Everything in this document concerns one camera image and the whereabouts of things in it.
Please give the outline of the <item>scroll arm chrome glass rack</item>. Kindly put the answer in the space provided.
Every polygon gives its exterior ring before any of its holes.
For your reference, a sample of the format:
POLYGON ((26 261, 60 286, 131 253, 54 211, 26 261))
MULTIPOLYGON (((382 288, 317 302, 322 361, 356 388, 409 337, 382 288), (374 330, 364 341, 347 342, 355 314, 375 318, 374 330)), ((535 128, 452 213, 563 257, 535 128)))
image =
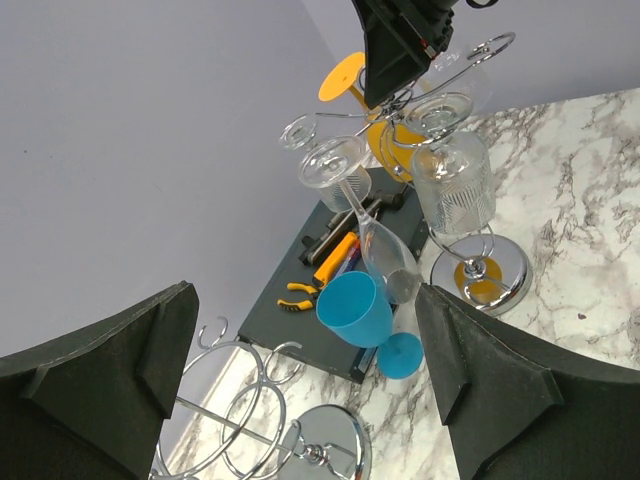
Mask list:
POLYGON ((429 237, 441 251, 432 285, 493 315, 513 308, 531 285, 524 251, 491 228, 496 199, 488 150, 477 134, 459 128, 472 110, 470 97, 444 85, 421 96, 407 86, 367 112, 367 141, 329 138, 300 163, 304 185, 338 192, 337 212, 353 208, 365 266, 395 305, 413 300, 423 277, 406 244, 365 212, 349 181, 363 173, 367 152, 416 191, 429 237))

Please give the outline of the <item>yellow handled pliers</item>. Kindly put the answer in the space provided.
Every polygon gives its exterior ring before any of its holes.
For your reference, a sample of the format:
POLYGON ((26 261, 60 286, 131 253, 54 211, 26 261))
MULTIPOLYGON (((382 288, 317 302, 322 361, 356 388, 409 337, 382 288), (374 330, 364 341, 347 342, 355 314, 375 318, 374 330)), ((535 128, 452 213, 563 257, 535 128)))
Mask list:
POLYGON ((294 295, 293 298, 280 298, 276 301, 278 307, 290 312, 303 312, 313 310, 320 295, 320 289, 312 284, 290 282, 286 286, 287 291, 294 295))

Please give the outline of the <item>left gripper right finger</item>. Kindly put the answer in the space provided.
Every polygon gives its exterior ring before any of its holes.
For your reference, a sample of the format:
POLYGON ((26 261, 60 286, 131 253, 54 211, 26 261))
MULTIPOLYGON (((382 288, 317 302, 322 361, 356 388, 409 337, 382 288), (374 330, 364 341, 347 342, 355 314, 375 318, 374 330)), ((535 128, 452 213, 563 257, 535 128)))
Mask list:
POLYGON ((636 479, 639 373, 424 284, 417 324, 462 479, 636 479))

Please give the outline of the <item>clear glass with reflection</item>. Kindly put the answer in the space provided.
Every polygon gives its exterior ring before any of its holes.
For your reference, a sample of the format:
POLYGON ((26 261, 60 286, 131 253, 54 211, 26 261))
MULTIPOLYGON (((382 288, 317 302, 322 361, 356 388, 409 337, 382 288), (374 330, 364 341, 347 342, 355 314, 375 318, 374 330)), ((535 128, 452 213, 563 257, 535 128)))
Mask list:
MULTIPOLYGON (((429 82, 433 87, 449 80, 469 64, 464 49, 447 51, 432 63, 429 82)), ((474 105, 472 116, 478 116, 491 100, 493 84, 483 67, 477 66, 446 86, 444 92, 459 92, 468 96, 474 105)))

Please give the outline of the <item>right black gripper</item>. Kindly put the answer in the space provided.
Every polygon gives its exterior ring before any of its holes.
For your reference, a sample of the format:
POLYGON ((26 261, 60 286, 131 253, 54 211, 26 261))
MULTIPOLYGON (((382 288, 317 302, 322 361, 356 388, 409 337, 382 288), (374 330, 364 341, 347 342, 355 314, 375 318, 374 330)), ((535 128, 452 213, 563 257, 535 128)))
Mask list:
POLYGON ((365 45, 364 101, 370 108, 420 75, 453 34, 455 0, 355 1, 365 45))

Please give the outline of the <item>blue plastic goblet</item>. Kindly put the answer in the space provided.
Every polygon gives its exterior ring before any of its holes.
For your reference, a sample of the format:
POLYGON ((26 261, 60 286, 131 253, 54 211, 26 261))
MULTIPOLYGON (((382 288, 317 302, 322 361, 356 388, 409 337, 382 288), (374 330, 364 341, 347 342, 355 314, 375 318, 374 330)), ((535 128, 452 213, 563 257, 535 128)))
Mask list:
POLYGON ((319 322, 348 344, 376 350, 379 371, 390 379, 414 374, 423 361, 418 337, 393 331, 393 311, 369 274, 351 271, 331 280, 316 304, 319 322))

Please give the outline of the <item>dark grey tool tray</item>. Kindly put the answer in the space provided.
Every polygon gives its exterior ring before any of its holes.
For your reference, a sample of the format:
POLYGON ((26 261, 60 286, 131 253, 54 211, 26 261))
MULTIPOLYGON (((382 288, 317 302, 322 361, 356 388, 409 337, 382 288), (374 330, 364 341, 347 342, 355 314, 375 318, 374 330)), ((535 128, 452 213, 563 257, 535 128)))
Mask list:
POLYGON ((373 362, 390 379, 406 378, 424 358, 420 338, 393 332, 396 308, 374 286, 363 261, 322 290, 312 282, 316 267, 301 260, 333 216, 317 203, 238 336, 268 349, 294 342, 289 357, 355 383, 362 383, 373 362))

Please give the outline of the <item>orange utility knife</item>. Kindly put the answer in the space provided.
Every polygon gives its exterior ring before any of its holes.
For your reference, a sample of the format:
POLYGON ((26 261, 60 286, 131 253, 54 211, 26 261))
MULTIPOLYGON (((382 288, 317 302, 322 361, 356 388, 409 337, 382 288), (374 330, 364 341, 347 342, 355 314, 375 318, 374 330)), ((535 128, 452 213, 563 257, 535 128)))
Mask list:
POLYGON ((312 283, 316 287, 324 287, 333 278, 357 240, 358 235, 353 231, 345 235, 314 273, 312 283))

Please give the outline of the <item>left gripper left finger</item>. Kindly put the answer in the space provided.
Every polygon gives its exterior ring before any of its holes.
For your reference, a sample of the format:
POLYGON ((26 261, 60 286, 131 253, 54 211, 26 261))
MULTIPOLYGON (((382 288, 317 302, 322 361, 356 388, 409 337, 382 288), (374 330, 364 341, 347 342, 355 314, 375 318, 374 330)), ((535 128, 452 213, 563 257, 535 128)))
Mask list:
POLYGON ((182 281, 2 357, 2 478, 147 478, 198 311, 194 285, 182 281))

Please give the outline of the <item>yellow plastic goblet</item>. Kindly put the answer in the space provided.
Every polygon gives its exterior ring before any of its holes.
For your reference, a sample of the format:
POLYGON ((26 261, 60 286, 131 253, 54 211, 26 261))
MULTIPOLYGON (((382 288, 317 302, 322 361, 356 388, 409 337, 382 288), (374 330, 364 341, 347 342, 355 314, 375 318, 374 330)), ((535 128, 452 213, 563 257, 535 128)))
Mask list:
POLYGON ((414 148, 406 148, 396 144, 417 144, 425 137, 411 131, 402 122, 391 124, 380 119, 374 122, 379 109, 370 112, 364 102, 363 88, 357 85, 360 74, 365 67, 365 53, 354 52, 342 59, 325 77, 318 91, 318 98, 323 102, 331 102, 349 92, 366 113, 366 122, 371 126, 366 130, 366 144, 372 155, 397 182, 412 182, 410 161, 414 148))

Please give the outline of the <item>blue red screwdriver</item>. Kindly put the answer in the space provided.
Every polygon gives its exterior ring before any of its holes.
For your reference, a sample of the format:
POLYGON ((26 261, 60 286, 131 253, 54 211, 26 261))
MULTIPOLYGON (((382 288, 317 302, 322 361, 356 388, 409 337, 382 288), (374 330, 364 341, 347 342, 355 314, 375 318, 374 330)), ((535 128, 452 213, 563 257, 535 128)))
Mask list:
POLYGON ((360 257, 361 257, 360 241, 357 240, 347 252, 345 259, 343 260, 339 268, 336 270, 333 277, 336 278, 346 272, 352 271, 355 268, 360 257))

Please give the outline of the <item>clear stemmed glass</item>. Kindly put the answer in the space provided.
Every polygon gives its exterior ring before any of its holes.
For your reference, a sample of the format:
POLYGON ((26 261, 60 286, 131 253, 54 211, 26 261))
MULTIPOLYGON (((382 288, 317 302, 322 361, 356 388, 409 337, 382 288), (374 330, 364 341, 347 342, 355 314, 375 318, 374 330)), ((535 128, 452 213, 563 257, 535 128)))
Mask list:
POLYGON ((390 303, 403 305, 413 301, 422 277, 409 248, 365 210, 347 184, 343 183, 341 188, 358 220, 362 258, 369 274, 383 288, 390 303))

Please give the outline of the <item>black metal tool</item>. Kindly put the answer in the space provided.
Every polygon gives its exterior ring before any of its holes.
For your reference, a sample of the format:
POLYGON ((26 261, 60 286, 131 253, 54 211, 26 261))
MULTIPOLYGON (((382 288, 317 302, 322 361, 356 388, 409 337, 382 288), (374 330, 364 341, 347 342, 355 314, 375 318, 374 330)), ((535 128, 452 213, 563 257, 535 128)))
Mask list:
MULTIPOLYGON (((385 193, 378 190, 372 197, 364 200, 365 210, 372 215, 381 208, 399 210, 406 198, 407 187, 402 187, 395 193, 385 193)), ((318 239, 305 236, 302 243, 305 250, 299 255, 298 260, 305 266, 319 265, 325 259, 329 251, 334 248, 344 236, 357 224, 356 214, 353 210, 336 214, 327 224, 328 230, 318 239)))

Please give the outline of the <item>ribbed clear wine glass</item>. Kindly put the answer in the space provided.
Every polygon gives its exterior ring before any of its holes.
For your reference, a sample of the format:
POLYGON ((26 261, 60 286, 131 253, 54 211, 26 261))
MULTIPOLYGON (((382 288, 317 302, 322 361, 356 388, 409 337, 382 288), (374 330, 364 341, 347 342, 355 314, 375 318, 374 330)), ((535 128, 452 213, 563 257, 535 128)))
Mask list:
POLYGON ((317 117, 304 114, 284 128, 279 144, 285 150, 303 151, 297 170, 300 182, 315 190, 330 211, 347 212, 352 203, 341 188, 343 183, 359 202, 371 191, 372 179, 363 165, 365 142, 351 135, 320 139, 317 127, 317 117))

